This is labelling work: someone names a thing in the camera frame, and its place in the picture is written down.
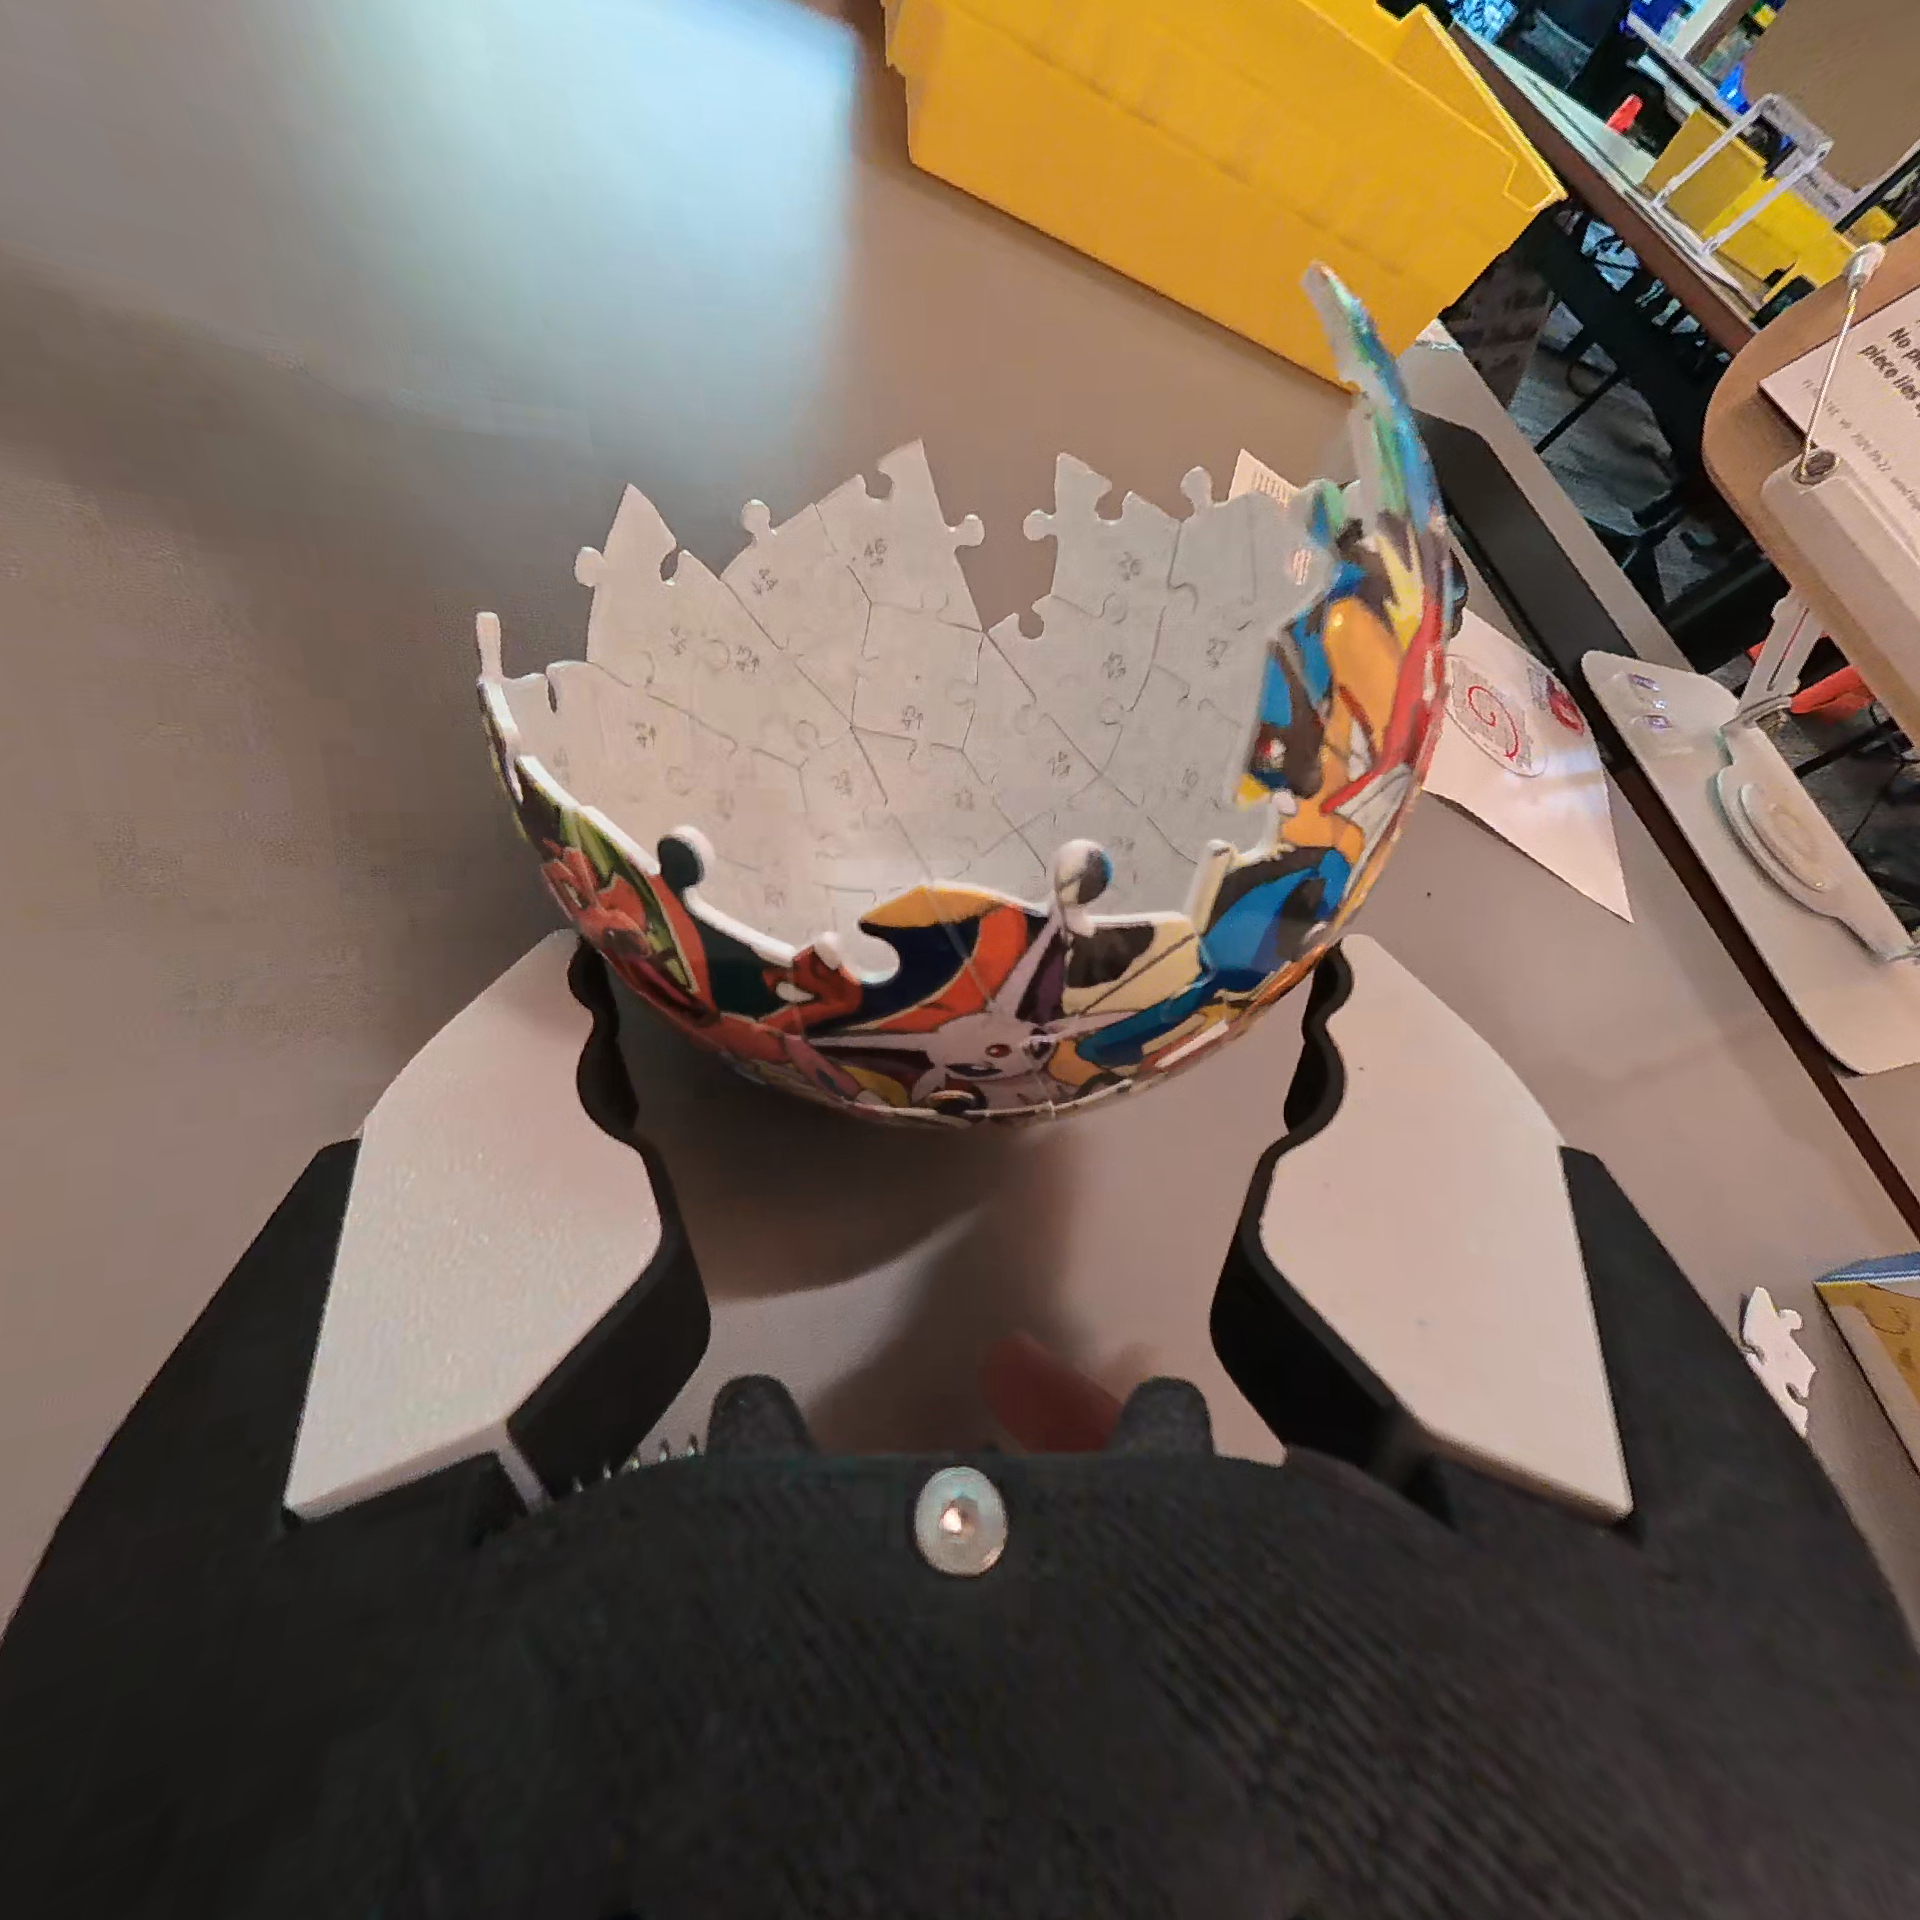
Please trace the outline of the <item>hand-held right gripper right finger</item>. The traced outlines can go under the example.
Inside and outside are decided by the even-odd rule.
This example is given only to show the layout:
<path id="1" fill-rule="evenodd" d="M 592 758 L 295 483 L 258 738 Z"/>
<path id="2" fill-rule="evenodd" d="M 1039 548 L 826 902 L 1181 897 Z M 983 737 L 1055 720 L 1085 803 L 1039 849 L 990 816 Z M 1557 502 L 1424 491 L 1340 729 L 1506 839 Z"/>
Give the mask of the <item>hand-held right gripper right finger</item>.
<path id="1" fill-rule="evenodd" d="M 1311 974 L 1301 1036 L 1215 1278 L 1225 1376 L 1285 1456 L 1413 1497 L 1460 1467 L 1622 1521 L 1625 1452 L 1543 1104 L 1364 937 Z"/>

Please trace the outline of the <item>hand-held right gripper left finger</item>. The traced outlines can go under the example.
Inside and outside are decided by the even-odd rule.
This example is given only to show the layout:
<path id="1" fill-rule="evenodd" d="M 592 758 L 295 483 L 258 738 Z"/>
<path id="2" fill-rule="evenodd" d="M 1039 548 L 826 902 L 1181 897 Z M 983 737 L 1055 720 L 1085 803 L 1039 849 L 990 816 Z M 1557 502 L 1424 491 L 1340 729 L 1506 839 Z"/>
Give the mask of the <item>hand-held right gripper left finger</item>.
<path id="1" fill-rule="evenodd" d="M 469 1464 L 525 1512 L 623 1467 L 706 1355 L 601 958 L 556 932 L 391 1081 L 353 1148 L 293 1464 L 297 1521 Z"/>

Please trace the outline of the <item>colourful puzzle ball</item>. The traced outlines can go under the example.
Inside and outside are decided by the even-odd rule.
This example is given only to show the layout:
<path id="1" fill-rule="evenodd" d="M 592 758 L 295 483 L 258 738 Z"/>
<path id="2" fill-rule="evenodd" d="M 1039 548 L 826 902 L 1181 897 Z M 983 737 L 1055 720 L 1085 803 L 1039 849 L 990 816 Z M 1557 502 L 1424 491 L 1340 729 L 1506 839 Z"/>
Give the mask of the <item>colourful puzzle ball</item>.
<path id="1" fill-rule="evenodd" d="M 1422 795 L 1457 626 L 1401 371 L 1306 296 L 1356 478 L 1126 494 L 1063 454 L 1029 616 L 983 624 L 918 442 L 722 570 L 625 487 L 581 548 L 581 658 L 486 744 L 544 887 L 640 1001 L 745 1078 L 882 1121 L 1054 1121 L 1192 1067 L 1336 945 Z"/>

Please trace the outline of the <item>white puzzle piece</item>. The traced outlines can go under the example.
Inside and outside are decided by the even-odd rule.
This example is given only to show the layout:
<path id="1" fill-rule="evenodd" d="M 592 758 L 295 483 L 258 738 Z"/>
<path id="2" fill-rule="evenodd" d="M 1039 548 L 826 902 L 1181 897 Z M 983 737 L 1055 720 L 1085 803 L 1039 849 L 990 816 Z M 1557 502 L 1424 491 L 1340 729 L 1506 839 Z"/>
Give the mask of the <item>white puzzle piece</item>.
<path id="1" fill-rule="evenodd" d="M 1817 1362 L 1802 1350 L 1801 1331 L 1801 1312 L 1777 1305 L 1764 1287 L 1743 1296 L 1737 1321 L 1743 1360 L 1788 1425 L 1807 1441 Z"/>

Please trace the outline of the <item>blue puzzle box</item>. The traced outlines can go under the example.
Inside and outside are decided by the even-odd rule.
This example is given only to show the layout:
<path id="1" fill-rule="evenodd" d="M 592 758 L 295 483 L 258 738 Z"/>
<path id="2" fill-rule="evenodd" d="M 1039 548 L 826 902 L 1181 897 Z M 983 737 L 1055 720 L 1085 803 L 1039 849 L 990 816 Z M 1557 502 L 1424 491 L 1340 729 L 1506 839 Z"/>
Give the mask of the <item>blue puzzle box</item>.
<path id="1" fill-rule="evenodd" d="M 1840 1267 L 1815 1296 L 1917 1470 L 1917 1254 Z"/>

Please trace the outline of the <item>person's right hand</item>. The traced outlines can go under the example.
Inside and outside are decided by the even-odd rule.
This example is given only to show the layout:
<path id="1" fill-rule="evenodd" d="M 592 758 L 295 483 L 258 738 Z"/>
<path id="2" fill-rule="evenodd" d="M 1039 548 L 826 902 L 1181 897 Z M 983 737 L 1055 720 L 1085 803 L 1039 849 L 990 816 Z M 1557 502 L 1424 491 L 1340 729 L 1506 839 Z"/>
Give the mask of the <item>person's right hand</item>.
<path id="1" fill-rule="evenodd" d="M 1094 1455 L 1119 1422 L 1119 1402 L 1029 1332 L 980 1355 L 980 1400 L 997 1428 L 1026 1455 Z"/>

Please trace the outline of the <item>white instruction leaflet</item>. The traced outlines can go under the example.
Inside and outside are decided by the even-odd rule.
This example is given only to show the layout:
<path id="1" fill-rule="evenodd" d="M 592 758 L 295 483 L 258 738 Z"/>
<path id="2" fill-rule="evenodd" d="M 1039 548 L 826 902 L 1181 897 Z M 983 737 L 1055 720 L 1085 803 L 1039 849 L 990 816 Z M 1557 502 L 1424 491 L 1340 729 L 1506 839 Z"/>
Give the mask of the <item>white instruction leaflet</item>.
<path id="1" fill-rule="evenodd" d="M 1446 643 L 1428 792 L 1621 921 L 1631 921 L 1608 782 L 1573 694 L 1476 612 Z"/>

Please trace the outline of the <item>white stand with flat base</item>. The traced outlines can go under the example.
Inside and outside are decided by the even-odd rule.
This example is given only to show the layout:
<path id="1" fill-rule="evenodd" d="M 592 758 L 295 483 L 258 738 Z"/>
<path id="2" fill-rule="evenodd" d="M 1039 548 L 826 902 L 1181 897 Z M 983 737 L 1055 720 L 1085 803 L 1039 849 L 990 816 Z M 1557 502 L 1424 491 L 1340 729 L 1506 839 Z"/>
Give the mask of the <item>white stand with flat base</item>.
<path id="1" fill-rule="evenodd" d="M 1637 656 L 1580 670 L 1812 1041 L 1847 1072 L 1913 1067 L 1914 940 L 1746 697 Z"/>

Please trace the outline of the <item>cardboard board with instruction sheet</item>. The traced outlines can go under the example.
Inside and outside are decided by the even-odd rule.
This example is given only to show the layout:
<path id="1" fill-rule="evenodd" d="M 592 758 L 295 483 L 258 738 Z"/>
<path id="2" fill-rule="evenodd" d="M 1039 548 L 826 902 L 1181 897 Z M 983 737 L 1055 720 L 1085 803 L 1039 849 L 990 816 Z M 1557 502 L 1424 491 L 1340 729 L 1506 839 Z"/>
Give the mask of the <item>cardboard board with instruction sheet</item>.
<path id="1" fill-rule="evenodd" d="M 1917 235 L 1845 314 L 1832 281 L 1767 324 L 1720 377 L 1710 478 L 1862 683 L 1917 738 Z"/>

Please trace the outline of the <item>yellow plastic bin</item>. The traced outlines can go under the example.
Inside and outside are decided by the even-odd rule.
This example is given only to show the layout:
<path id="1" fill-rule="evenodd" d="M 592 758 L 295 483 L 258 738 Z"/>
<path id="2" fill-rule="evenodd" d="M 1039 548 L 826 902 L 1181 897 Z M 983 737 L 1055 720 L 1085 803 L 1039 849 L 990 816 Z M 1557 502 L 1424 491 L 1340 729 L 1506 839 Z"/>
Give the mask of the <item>yellow plastic bin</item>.
<path id="1" fill-rule="evenodd" d="M 1279 156 L 1276 183 L 1242 180 L 969 24 L 936 25 L 930 59 L 897 79 L 920 171 L 1332 385 L 1309 267 L 1401 353 L 1524 225 L 1424 160 L 1383 168 L 1374 137 L 1317 140 Z"/>
<path id="2" fill-rule="evenodd" d="M 1374 137 L 1383 168 L 1416 160 L 1519 208 L 1562 185 L 1426 7 L 1345 3 L 884 3 L 897 73 L 930 59 L 936 25 L 1007 40 L 1242 180 L 1276 183 L 1279 156 Z"/>

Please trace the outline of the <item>small yellow storage bins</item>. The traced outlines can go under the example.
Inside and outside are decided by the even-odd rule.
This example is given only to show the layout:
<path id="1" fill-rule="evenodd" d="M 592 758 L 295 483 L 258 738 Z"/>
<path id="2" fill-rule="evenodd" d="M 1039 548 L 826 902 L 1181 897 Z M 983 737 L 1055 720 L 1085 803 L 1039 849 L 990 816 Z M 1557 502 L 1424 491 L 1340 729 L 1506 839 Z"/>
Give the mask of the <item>small yellow storage bins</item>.
<path id="1" fill-rule="evenodd" d="M 1713 114 L 1694 110 L 1638 190 L 1694 233 L 1720 276 L 1759 299 L 1759 289 L 1832 281 L 1861 248 L 1889 239 L 1888 216 L 1872 216 L 1864 239 L 1842 233 L 1850 193 L 1815 166 L 1793 166 L 1793 154 L 1772 166 Z"/>

